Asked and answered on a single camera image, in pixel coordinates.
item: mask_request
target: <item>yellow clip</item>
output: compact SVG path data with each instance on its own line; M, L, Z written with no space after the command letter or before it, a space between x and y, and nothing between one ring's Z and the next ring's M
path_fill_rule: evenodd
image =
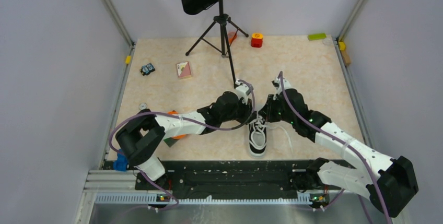
M345 51L346 45L345 45L345 43L343 41L339 42L339 49L340 49L340 51Z

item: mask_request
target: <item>wire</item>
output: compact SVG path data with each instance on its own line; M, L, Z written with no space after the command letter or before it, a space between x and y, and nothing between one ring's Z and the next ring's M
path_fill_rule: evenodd
M366 218L368 218L368 221L370 224L374 224L372 219L371 219L371 215L369 215L368 209L366 209L365 203L363 202L363 197L361 197L360 195L358 196L358 200L360 201L363 211L365 212Z
M173 199L174 201L176 201L175 204L173 205L168 205L164 208L156 208L156 207L151 207L149 205L138 205L138 206L134 206L131 207L130 209L118 214L116 217L114 217L114 219L111 220L111 222L109 224L114 224L116 221L118 221L120 218L122 218L123 216L125 216L127 213L139 209L139 208L147 208L148 210L155 210L155 211L166 211L166 210L170 210L173 208L178 207L179 205L179 200L173 196L173 194L169 193L167 190L161 188L159 185L155 184L155 182L153 182L147 175L145 172L143 172L142 170L140 170L140 173L143 175L143 177L147 180L147 182L149 182L152 186L154 186L155 188L161 190L162 192L164 192L166 195L168 195L171 199Z
M116 132L117 132L117 131L118 131L118 130L124 125L124 124L126 124L126 123L128 123L129 121L131 121L131 120L133 120L133 119L136 119L136 118L138 118L138 117L143 117L143 116L147 116L147 115L161 115L161 116L166 116L166 117L170 117L170 118L174 118L174 119L183 119L183 120L185 120L185 121L193 122L193 123L195 123L195 124L202 125L202 126L205 126L205 127L207 127L207 128L214 129L214 130L219 130L219 131L231 131L231 130L236 130L236 129L241 128L242 126L244 126L245 124L247 124L248 121L249 121L249 119L254 115L254 111L255 111L255 95L254 95L254 91L253 91L252 85L251 85L250 83L248 83L248 82L246 82L246 81L244 81L244 80L242 80L242 79L239 79L238 81L240 81L240 82L242 82L242 83L245 83L245 84L248 86L249 90L251 91L251 95L252 95L252 111L251 111L251 114L250 114L250 115L246 118L246 120L245 120L244 122L242 122L240 125L235 126L235 127L232 127L232 128L220 128L220 127L211 126L211 125L208 125L208 124L205 124L205 123L201 123L200 121L197 121L197 120L194 120L194 119L190 119L190 118L186 118L186 117L179 117L179 116L176 116L176 115L173 115L173 114L168 114L168 113L163 113L163 112L144 112L144 113L139 113L139 114L136 114L136 115L134 115L134 116L131 116L131 117L127 118L126 120L122 121L118 126L116 126L116 127L111 131L111 133L109 134L109 137L108 137L108 144L109 144L109 147L110 147L112 150L114 150L115 152L117 152L117 153L119 153L119 154L121 154L121 155L124 155L124 153L123 153L122 151L119 151L118 149L116 149L116 148L113 146L113 144L112 144L112 137L115 135L115 133L116 133Z
M238 125L238 126L236 126L236 127L232 127L232 128L219 128L219 127L214 127L214 126L211 126L211 125L207 125L207 124L204 124L204 123L201 123L201 122L199 122L199 121L196 121L196 120L193 120L193 119L190 119L190 118L186 118L186 117L183 117L182 119L183 119L183 120L186 120L186 121L190 121L190 122L196 123L196 124L199 124L199 125L202 125L202 126L205 126L205 127L208 127L208 128L211 128L211 129L214 129L214 130L220 130L220 131L230 131L230 130L235 130L235 129L238 129L238 128L244 126L245 124L247 124L247 122L248 122L248 120L250 119L250 117L254 115L254 111L255 111L255 95L254 95L254 91L253 91L252 85L251 85L250 83L248 83L248 82L246 82L246 81L244 81L244 80L242 80L242 79L239 79L238 81L240 81L240 82L242 82L242 83L244 83L244 84L246 84L246 85L248 86L249 90L251 91L251 96L252 96L252 111L251 111L251 114L249 115L249 117L246 118L246 120L245 120L243 123L241 123L240 125ZM110 135L109 135L109 137L108 137L108 144L109 144L109 147L110 147L112 150L114 150L115 152L124 155L123 152L119 151L118 149L116 149L116 148L113 146L113 144L112 144L112 137L113 137L114 134L117 132L117 130L120 129L120 128L121 128L124 124L126 124L127 122L129 122L129 121L131 121L131 120L133 120L133 119L136 119L136 118L138 118L138 117L146 116L146 115L162 115L162 116L166 116L166 117L170 117L170 118L180 119L179 116L175 116L175 115L167 114L167 113L162 113L162 112L145 112L145 113L136 114L136 115L134 115L134 116L132 116L132 117L129 117L128 119L124 120L123 122L121 122L117 127L115 127L115 128L111 131L111 133L110 133ZM175 207L178 206L179 201L178 201L178 199L177 199L175 196L173 196L173 195L172 195L171 193L169 193L167 190L163 189L162 187L160 187L159 185L157 185L155 182L153 182L153 181L152 181L152 180L146 175L146 173L143 172L142 170L140 170L140 173L141 173L142 176L146 179L146 181L149 182L153 187L155 187L155 188L161 190L161 191L164 192L166 195L168 195L171 199L174 199L174 201L176 201L176 203L175 203L174 205L166 206L166 207L164 207L164 208L153 208L153 209L155 209L156 211L166 211L166 210L170 210L170 209L175 208ZM151 209L150 206L146 206L146 205L138 205L138 206L131 207L130 209L128 209L128 210L122 212L121 214L117 215L117 216L116 216L116 217L110 222L110 224L115 223L117 220L119 220L121 217L123 217L123 216L126 215L127 213L129 213L129 212L131 212L131 211L133 211L133 210L139 209L139 208L147 208L147 209Z
M306 207L294 207L296 210L302 210L302 211L316 211L318 209L322 209L322 210L326 210L328 208L330 208L332 205L334 205L337 200L340 198L340 196L342 196L343 192L345 191L345 189L341 189L340 192L332 199L331 202L329 202L329 204L323 208L306 208Z
M292 104L290 103L290 101L289 101L289 99L288 99L288 95L286 94L285 86L284 86L284 83L283 83L283 71L280 71L280 73L278 74L278 78L280 79L280 85L282 86L282 92L283 92L283 96L285 97L286 103L288 104L288 106L291 108L291 110L295 113L295 115L296 115L301 121L303 121L306 125L312 127L312 128L313 128L314 130L316 130L317 132L320 132L320 133L322 133L322 134L324 134L324 135L326 135L326 136L332 138L333 140L337 140L337 141L338 141L339 143L341 143L342 145L346 145L346 142L343 141L342 139L337 138L337 137L333 136L332 134L323 131L322 129L320 129L320 128L314 126L314 125L312 125L309 121L307 121L305 118L303 118L303 117L300 115L300 113L298 113L297 110L295 110L295 108L292 106ZM370 167L369 164L366 162L366 159L360 154L360 152L357 151L357 149L355 149L355 148L352 147L352 146L348 146L348 148L349 148L352 152L354 152L355 155L357 155L358 158L360 158L360 160L363 162L363 165L365 166L366 170L368 170L369 177L371 178L372 183L374 184L375 190L376 190L377 195L378 195L378 198L379 198L379 200L380 200L381 208L383 209L384 217L386 218L386 223L388 223L388 224L392 224L392 220L391 220L391 218L389 217L388 209L387 209L387 207L386 207L386 203L384 202L383 195L381 194L381 191L380 191L380 187L379 187L378 184L377 184L377 179L375 178L375 175L374 175L374 174L372 173L372 171L371 171L371 167Z

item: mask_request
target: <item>stand leg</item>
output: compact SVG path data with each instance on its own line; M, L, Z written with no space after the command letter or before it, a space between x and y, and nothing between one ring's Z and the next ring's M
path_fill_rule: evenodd
M235 78L234 64L232 62L231 47L229 46L228 31L226 31L226 26L223 26L223 33L226 41L226 49L228 50L229 64L231 65L232 85L235 87L236 78Z
M215 21L212 22L212 24L206 29L206 31L200 36L200 38L192 45L191 49L185 53L186 56L189 55L189 53L194 49L194 47L205 37L205 35L212 29L212 27L215 25Z
M226 52L225 52L225 33L223 32L223 26L222 25L220 25L220 38L222 39L221 40L221 54L222 55L226 55Z
M219 15L219 17L220 18L223 18L223 13L224 13L224 11L223 11L223 0L218 0L218 15ZM225 55L226 54L226 52L225 52L225 39L224 39L224 37L225 37L225 35L224 35L224 33L223 33L223 25L222 24L220 24L220 38L221 38L221 55L222 55L222 57L223 57L223 55Z
M233 25L237 30L239 30L241 33L244 34L244 36L247 38L249 37L249 34L245 33L241 28L238 27L234 22L232 22L231 17L228 18L228 22Z

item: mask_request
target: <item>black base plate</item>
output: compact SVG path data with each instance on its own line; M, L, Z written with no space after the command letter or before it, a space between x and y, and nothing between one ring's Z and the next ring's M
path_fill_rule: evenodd
M348 166L343 160L334 161ZM322 190L307 183L309 160L282 161L162 161L167 173L156 183L173 190L178 199L276 199L297 198L297 190ZM105 162L103 169L112 169ZM155 190L141 174L136 190Z

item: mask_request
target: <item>metal frame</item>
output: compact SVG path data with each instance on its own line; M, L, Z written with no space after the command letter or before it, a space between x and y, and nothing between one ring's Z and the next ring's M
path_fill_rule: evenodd
M352 23L354 22L354 20L358 16L359 12L364 7L365 2L366 2L366 0L358 0L357 1L354 8L352 9L351 14L349 15L348 19L346 20L345 25L343 26L339 37L337 38L338 41L343 41L343 39L345 38L346 34L348 33Z
M370 133L369 128L366 123L367 120L366 120L365 115L363 113L362 104L360 103L360 99L359 99L358 94L355 90L354 79L352 78L352 76L349 72L349 69L345 66L345 64L343 62L342 53L340 52L339 44L336 40L334 40L334 46L335 46L335 51L337 52L337 57L339 58L340 66L343 71L343 76L345 78L347 89L348 89L349 95L351 97L352 106L354 107L355 115L357 116L358 126L360 127L360 131L362 132L363 142L368 147L374 147L374 144L372 142L373 139L371 137L371 133Z
M115 26L119 30L120 34L123 36L125 41L129 46L134 46L134 41L131 39L131 36L129 35L129 32L127 31L122 19L120 18L119 14L117 13L117 10L115 9L114 5L112 4L111 0L101 0L108 11L109 15L112 18L112 21L114 21Z
M117 26L120 34L123 36L125 41L130 45L131 48L131 62L125 67L124 75L122 78L122 82L120 84L120 91L118 98L116 100L115 109L113 117L109 123L109 129L115 126L115 123L117 121L118 113L120 110L120 105L123 97L123 92L125 89L127 77L129 74L129 70L132 63L132 58L134 55L135 50L135 43L131 39L127 29L125 28L123 21L121 20L120 16L118 15L116 9L114 8L111 0L102 0L103 4L105 5L107 11L109 12L112 20L114 21L115 25ZM372 137L369 130L369 127L367 125L367 120L365 118L365 114L363 111L363 107L361 105L360 99L358 97L356 86L353 80L352 72L344 65L343 58L341 56L341 52L339 51L339 47L337 42L343 41L343 39L346 37L346 34L348 33L350 27L352 26L354 20L357 18L359 12L364 7L366 0L358 0L356 5L354 6L353 11L351 12L350 16L348 17L345 25L343 26L343 29L340 32L340 35L337 37L337 40L334 41L334 46L337 52L337 56L339 59L340 66L343 71L343 76L346 81L346 85L349 90L349 95L351 97L351 101L354 107L354 111L357 116L357 121L359 123L360 130L362 132L363 140L366 145L369 147L373 147ZM109 151L109 145L106 142L106 148L103 153L103 157L100 160L100 165L102 165L102 162L107 157ZM89 224L91 215L93 214L93 208L94 203L96 202L96 199L98 196L103 197L106 196L106 194L115 194L115 193L121 193L121 194L140 194L140 191L135 190L135 182L136 182L136 173L128 171L126 173L124 172L117 172L112 170L91 170L88 173L83 194L79 203L79 208L77 211L77 217L76 217L76 224ZM156 191L148 191L144 194L149 193L157 193ZM318 193L316 191L308 191L308 193ZM209 204L215 204L211 200L206 201ZM195 202L190 204L201 204L202 202ZM409 215L407 208L404 209L399 215L399 217L392 219L394 224L400 224L400 223L410 223L409 221Z

